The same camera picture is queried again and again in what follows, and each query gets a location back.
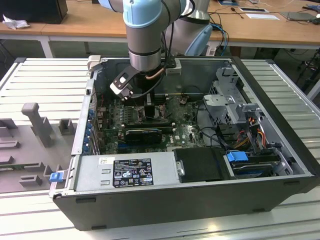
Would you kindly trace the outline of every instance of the table surface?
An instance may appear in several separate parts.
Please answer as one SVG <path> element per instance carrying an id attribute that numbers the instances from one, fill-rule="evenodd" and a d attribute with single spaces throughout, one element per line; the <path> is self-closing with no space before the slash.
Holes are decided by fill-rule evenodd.
<path id="1" fill-rule="evenodd" d="M 29 25 L 30 27 L 18 28 L 17 30 L 14 30 L 0 23 L 0 34 L 41 35 L 42 29 L 46 26 L 45 23 L 35 23 L 35 22 L 32 22 Z"/>
<path id="2" fill-rule="evenodd" d="M 82 36 L 82 37 L 126 37 L 126 26 L 122 14 L 112 12 L 99 4 L 90 1 L 67 0 L 68 13 L 62 24 L 31 23 L 30 28 L 11 30 L 0 25 L 0 34 L 46 35 L 46 36 Z M 297 12 L 306 4 L 316 4 L 304 0 L 261 0 L 263 3 L 256 7 L 265 8 L 270 12 Z M 249 1 L 239 1 L 240 6 L 252 5 Z M 223 29 L 229 34 L 230 42 L 244 43 L 275 43 L 275 44 L 303 44 L 319 45 L 320 26 L 300 24 L 287 21 L 280 13 L 272 13 L 280 20 L 250 19 L 242 14 L 234 14 L 230 7 L 221 6 L 216 0 L 209 5 L 209 12 L 220 13 Z M 305 11 L 316 15 L 314 11 Z M 219 23 L 217 14 L 212 15 L 214 21 Z M 211 41 L 222 39 L 219 31 L 211 34 Z"/>

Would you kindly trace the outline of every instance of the white sticker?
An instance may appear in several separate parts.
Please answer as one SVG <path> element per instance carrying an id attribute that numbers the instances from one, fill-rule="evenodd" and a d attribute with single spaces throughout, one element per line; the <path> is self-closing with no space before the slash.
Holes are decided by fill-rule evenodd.
<path id="1" fill-rule="evenodd" d="M 100 157 L 99 158 L 99 164 L 113 164 L 115 157 Z"/>
<path id="2" fill-rule="evenodd" d="M 13 171 L 14 169 L 11 167 L 4 167 L 4 168 L 0 168 L 0 172 L 1 171 Z"/>

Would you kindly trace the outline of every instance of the copper pipe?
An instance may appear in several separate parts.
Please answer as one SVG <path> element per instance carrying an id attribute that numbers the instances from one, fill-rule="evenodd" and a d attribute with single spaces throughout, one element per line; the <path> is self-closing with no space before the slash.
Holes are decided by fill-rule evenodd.
<path id="1" fill-rule="evenodd" d="M 158 72 L 156 72 L 155 74 L 153 74 L 152 76 L 145 76 L 145 79 L 147 80 L 152 80 L 155 79 L 156 77 L 158 77 L 160 74 L 162 74 L 165 71 L 164 68 L 161 68 Z"/>

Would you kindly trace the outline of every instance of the blue cable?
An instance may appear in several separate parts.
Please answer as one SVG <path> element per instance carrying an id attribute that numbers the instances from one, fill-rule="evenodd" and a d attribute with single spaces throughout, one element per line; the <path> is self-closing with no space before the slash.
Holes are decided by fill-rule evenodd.
<path id="1" fill-rule="evenodd" d="M 216 25 L 216 24 L 211 23 L 211 25 L 212 25 L 214 28 L 219 29 L 219 30 L 221 31 L 221 33 L 223 34 L 224 47 L 223 47 L 223 50 L 222 50 L 222 53 L 221 53 L 221 56 L 223 56 L 224 53 L 225 53 L 225 50 L 226 50 L 226 48 L 227 48 L 227 35 L 226 35 L 226 32 L 225 32 L 221 27 L 219 27 L 219 26 Z"/>

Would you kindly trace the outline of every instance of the motherboard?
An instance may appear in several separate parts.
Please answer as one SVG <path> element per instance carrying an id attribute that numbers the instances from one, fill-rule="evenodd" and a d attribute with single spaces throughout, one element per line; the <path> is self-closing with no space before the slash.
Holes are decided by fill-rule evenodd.
<path id="1" fill-rule="evenodd" d="M 104 140 L 102 153 L 171 152 L 205 146 L 195 125 L 195 101 L 171 96 L 154 109 L 154 117 L 148 117 L 145 107 L 136 103 L 124 105 L 120 99 L 114 99 L 106 105 L 100 129 Z"/>

